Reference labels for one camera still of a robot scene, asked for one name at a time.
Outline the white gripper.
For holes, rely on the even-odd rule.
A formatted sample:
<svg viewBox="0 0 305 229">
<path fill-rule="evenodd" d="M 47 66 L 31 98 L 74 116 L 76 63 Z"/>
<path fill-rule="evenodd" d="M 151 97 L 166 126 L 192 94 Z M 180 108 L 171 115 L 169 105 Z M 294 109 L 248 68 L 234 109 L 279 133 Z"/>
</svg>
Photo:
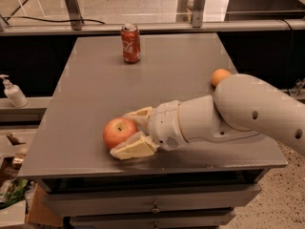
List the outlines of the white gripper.
<svg viewBox="0 0 305 229">
<path fill-rule="evenodd" d="M 153 156 L 158 145 L 166 151 L 185 146 L 187 141 L 181 134 L 178 119 L 180 102 L 175 100 L 162 103 L 156 108 L 145 107 L 124 114 L 141 131 L 116 145 L 110 154 L 120 160 Z"/>
</svg>

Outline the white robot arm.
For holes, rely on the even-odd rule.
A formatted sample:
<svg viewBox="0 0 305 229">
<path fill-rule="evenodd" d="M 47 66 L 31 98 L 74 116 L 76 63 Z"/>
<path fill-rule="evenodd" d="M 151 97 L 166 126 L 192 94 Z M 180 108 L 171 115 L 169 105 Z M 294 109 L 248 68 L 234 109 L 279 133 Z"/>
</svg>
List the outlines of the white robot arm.
<svg viewBox="0 0 305 229">
<path fill-rule="evenodd" d="M 162 103 L 125 117 L 140 130 L 110 150 L 121 160 L 193 142 L 227 142 L 258 134 L 305 155 L 305 104 L 248 74 L 225 77 L 210 95 Z"/>
</svg>

